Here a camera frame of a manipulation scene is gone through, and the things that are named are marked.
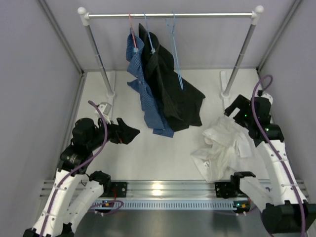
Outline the white shirt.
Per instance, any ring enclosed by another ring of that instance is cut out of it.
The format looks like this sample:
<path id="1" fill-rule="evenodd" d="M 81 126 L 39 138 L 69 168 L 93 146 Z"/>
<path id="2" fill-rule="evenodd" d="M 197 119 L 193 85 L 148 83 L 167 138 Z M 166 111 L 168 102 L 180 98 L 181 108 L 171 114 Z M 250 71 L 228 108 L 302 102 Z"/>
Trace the white shirt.
<path id="1" fill-rule="evenodd" d="M 222 180 L 243 171 L 254 156 L 254 143 L 245 128 L 232 118 L 222 116 L 202 132 L 205 146 L 190 156 L 207 182 Z"/>

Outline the blue checkered shirt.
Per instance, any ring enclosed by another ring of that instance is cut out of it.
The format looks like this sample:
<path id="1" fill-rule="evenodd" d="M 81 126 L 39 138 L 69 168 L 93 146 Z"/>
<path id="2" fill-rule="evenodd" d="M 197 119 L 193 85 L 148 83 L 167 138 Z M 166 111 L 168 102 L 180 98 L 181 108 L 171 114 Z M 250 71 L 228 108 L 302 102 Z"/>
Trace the blue checkered shirt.
<path id="1" fill-rule="evenodd" d="M 127 37 L 126 60 L 129 62 L 127 71 L 135 77 L 135 80 L 127 83 L 133 90 L 139 93 L 141 109 L 144 113 L 144 121 L 148 128 L 153 130 L 153 134 L 173 138 L 174 131 L 168 125 L 162 115 L 152 91 L 145 81 L 141 54 L 144 49 L 143 41 L 135 36 L 138 52 L 134 52 L 132 34 Z"/>

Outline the white clothes rack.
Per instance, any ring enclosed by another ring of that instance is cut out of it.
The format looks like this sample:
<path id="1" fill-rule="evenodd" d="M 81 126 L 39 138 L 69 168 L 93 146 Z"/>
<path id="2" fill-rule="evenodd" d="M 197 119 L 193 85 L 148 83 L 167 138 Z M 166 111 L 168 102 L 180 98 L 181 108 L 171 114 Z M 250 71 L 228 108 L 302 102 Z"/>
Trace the white clothes rack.
<path id="1" fill-rule="evenodd" d="M 243 55 L 248 48 L 249 42 L 251 40 L 251 37 L 253 35 L 253 32 L 255 30 L 256 25 L 258 24 L 258 21 L 260 19 L 261 14 L 264 12 L 264 7 L 259 5 L 257 6 L 252 12 L 248 13 L 175 13 L 176 18 L 250 18 L 251 23 L 249 30 L 247 32 L 246 38 L 244 40 L 243 46 L 241 48 L 240 54 L 238 56 L 238 59 L 235 63 L 234 69 L 232 71 L 231 77 L 229 80 L 227 80 L 226 72 L 222 71 L 220 73 L 220 82 L 221 82 L 221 94 L 220 98 L 222 100 L 222 107 L 223 109 L 226 109 L 230 105 L 230 93 L 232 84 L 236 78 L 238 67 L 240 66 L 240 63 L 242 62 Z M 100 55 L 100 52 L 98 50 L 97 44 L 95 42 L 91 26 L 90 26 L 90 20 L 92 19 L 107 19 L 107 18 L 113 18 L 113 19 L 123 19 L 123 18 L 129 18 L 128 14 L 91 14 L 87 12 L 87 10 L 84 7 L 78 8 L 78 14 L 80 16 L 80 19 L 82 21 L 82 24 L 84 28 L 86 29 L 86 33 L 88 35 L 91 47 L 93 49 L 95 58 L 97 60 L 98 66 L 100 68 L 100 72 L 103 78 L 103 81 L 105 83 L 106 89 L 107 89 L 107 98 L 108 103 L 112 105 L 112 116 L 113 116 L 113 104 L 115 100 L 115 72 L 112 71 L 112 77 L 108 78 L 106 74 L 106 70 L 104 67 L 104 64 L 102 62 L 102 58 Z M 147 19 L 172 19 L 172 13 L 148 13 Z M 143 18 L 143 13 L 135 13 L 131 14 L 132 18 Z"/>

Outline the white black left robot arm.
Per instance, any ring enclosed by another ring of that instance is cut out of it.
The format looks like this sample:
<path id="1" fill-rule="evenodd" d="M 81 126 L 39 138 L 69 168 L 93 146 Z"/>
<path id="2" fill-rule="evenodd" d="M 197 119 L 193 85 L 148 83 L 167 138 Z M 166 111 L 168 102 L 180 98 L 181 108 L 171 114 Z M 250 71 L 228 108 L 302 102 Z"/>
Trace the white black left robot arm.
<path id="1" fill-rule="evenodd" d="M 128 145 L 140 130 L 128 126 L 118 118 L 117 124 L 99 118 L 95 124 L 90 118 L 79 119 L 72 130 L 70 145 L 61 153 L 55 181 L 46 205 L 36 221 L 24 231 L 25 237 L 73 237 L 79 223 L 99 197 L 111 193 L 110 175 L 95 171 L 83 191 L 73 194 L 86 174 L 92 160 L 107 142 Z"/>

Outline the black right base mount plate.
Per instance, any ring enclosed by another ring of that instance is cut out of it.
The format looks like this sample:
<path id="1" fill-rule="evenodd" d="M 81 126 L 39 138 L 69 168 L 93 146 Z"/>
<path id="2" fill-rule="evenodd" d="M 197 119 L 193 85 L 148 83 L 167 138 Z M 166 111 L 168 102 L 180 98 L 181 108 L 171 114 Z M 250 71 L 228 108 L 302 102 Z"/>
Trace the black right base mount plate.
<path id="1" fill-rule="evenodd" d="M 215 182 L 215 191 L 217 198 L 235 198 L 236 194 L 231 182 Z"/>

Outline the grey aluminium frame profile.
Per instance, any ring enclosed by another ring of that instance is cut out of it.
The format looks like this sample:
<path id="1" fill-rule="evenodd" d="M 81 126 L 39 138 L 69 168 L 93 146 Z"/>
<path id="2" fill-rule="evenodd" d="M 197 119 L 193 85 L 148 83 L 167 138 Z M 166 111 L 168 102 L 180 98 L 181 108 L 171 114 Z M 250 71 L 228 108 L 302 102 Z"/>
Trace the grey aluminium frame profile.
<path id="1" fill-rule="evenodd" d="M 57 22 L 52 10 L 49 7 L 49 4 L 45 0 L 37 0 L 37 4 L 39 5 L 40 9 L 44 13 L 45 17 L 49 21 L 50 26 L 52 27 L 54 33 L 56 34 L 57 38 L 59 39 L 61 45 L 64 48 L 64 51 L 68 55 L 72 65 L 75 67 L 77 72 L 77 82 L 73 89 L 74 96 L 72 99 L 72 103 L 69 110 L 69 116 L 67 118 L 67 126 L 65 130 L 65 135 L 63 137 L 63 141 L 61 144 L 61 149 L 58 152 L 58 155 L 66 148 L 68 145 L 70 138 L 71 138 L 71 129 L 74 123 L 75 115 L 77 114 L 78 108 L 78 101 L 80 96 L 80 90 L 83 86 L 83 79 L 84 79 L 84 70 L 82 69 L 78 59 L 76 58 L 74 51 L 72 50 L 65 34 L 63 33 L 59 23 Z"/>

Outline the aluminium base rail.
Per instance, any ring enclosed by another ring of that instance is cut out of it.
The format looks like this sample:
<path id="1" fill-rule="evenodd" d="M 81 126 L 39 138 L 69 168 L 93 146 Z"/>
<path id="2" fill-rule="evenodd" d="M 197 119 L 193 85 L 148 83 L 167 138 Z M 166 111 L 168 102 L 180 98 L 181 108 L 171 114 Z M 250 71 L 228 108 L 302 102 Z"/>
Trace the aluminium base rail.
<path id="1" fill-rule="evenodd" d="M 212 199 L 215 184 L 203 180 L 126 181 L 126 199 Z"/>

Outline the light blue hanger under dark shirt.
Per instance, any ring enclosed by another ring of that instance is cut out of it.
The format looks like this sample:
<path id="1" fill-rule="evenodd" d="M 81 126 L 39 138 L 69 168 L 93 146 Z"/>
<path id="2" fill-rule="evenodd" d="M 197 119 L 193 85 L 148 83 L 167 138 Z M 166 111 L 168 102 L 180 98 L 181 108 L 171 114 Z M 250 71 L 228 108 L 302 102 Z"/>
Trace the light blue hanger under dark shirt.
<path id="1" fill-rule="evenodd" d="M 153 41 L 152 41 L 152 38 L 151 38 L 151 33 L 150 33 L 150 30 L 149 30 L 149 24 L 148 24 L 148 19 L 147 19 L 146 12 L 144 11 L 143 14 L 144 14 L 144 19 L 145 19 L 146 31 L 147 31 L 147 34 L 148 34 L 148 39 L 149 39 L 149 43 L 150 43 L 150 47 L 151 47 L 151 54 L 154 55 L 155 52 L 156 52 L 156 49 L 154 47 L 154 44 L 153 44 Z"/>

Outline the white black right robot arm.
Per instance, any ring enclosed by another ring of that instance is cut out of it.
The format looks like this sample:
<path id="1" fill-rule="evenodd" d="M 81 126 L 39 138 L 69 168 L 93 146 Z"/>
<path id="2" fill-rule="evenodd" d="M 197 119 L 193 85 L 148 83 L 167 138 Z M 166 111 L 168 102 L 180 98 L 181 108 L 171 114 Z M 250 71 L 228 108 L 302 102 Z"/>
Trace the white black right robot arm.
<path id="1" fill-rule="evenodd" d="M 309 203 L 295 180 L 288 161 L 281 128 L 271 123 L 272 97 L 268 94 L 253 99 L 239 95 L 224 114 L 234 116 L 238 125 L 247 129 L 255 149 L 263 159 L 271 189 L 265 188 L 251 171 L 231 176 L 230 191 L 235 196 L 247 195 L 261 212 L 262 223 L 270 234 L 305 232 L 316 219 L 316 205 Z"/>

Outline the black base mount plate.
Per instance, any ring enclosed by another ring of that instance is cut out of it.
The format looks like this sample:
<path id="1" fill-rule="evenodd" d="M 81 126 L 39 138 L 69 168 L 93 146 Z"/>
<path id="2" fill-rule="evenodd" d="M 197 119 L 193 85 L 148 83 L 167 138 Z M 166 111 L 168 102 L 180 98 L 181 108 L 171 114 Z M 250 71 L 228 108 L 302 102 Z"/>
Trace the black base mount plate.
<path id="1" fill-rule="evenodd" d="M 215 182 L 215 191 L 217 198 L 235 198 L 236 194 L 231 182 Z"/>
<path id="2" fill-rule="evenodd" d="M 127 194 L 127 182 L 114 181 L 111 183 L 110 192 L 108 197 L 111 198 L 125 198 Z"/>

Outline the dark striped shirt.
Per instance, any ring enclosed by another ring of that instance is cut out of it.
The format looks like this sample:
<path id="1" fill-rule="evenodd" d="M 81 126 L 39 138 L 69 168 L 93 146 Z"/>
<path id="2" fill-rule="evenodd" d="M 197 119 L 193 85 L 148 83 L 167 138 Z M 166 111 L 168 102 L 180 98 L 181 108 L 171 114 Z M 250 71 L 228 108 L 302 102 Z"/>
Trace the dark striped shirt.
<path id="1" fill-rule="evenodd" d="M 180 131 L 189 126 L 202 126 L 200 109 L 205 95 L 183 79 L 181 90 L 177 73 L 174 71 L 172 54 L 163 47 L 157 36 L 151 33 L 156 49 L 151 54 L 148 34 L 142 24 L 138 25 L 138 36 L 144 43 L 141 55 L 145 81 L 157 100 L 168 125 L 173 131 Z"/>

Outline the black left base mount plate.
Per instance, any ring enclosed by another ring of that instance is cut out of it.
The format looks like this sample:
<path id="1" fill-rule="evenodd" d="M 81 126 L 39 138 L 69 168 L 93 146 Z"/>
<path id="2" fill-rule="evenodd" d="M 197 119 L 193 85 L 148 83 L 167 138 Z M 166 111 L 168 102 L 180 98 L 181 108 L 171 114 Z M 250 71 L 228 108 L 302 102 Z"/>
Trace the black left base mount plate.
<path id="1" fill-rule="evenodd" d="M 125 198 L 127 194 L 127 182 L 114 181 L 111 183 L 110 192 L 108 197 L 111 198 Z"/>

